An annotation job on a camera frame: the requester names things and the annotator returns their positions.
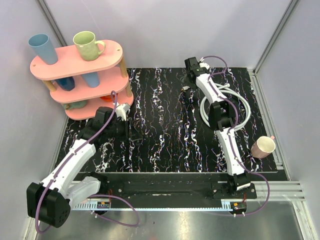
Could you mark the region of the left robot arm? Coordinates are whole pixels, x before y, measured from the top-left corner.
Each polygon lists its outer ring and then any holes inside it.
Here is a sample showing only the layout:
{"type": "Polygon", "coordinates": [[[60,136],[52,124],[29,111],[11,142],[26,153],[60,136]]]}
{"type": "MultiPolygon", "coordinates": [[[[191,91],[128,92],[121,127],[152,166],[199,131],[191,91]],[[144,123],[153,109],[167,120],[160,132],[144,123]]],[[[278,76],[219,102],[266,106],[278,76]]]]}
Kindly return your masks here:
{"type": "Polygon", "coordinates": [[[70,211],[88,198],[105,198],[110,192],[108,178],[100,173],[86,173],[83,179],[72,181],[97,149],[110,139],[139,143],[142,136],[131,124],[127,103],[99,107],[78,133],[69,153],[41,182],[32,182],[26,190],[27,214],[37,222],[61,227],[70,211]]]}

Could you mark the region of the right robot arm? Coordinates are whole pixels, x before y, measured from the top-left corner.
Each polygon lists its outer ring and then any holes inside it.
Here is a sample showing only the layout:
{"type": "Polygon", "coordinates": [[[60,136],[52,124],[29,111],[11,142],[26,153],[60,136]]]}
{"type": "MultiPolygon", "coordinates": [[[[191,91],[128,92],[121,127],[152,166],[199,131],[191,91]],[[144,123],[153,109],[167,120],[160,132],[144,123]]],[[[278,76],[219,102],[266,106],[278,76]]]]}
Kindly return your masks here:
{"type": "Polygon", "coordinates": [[[226,189],[232,198],[239,198],[249,188],[251,182],[242,165],[241,156],[235,139],[239,115],[236,106],[223,94],[223,89],[213,82],[213,76],[202,61],[195,57],[184,60],[186,82],[189,87],[199,88],[210,103],[209,115],[204,122],[216,133],[223,150],[228,180],[226,189]]]}

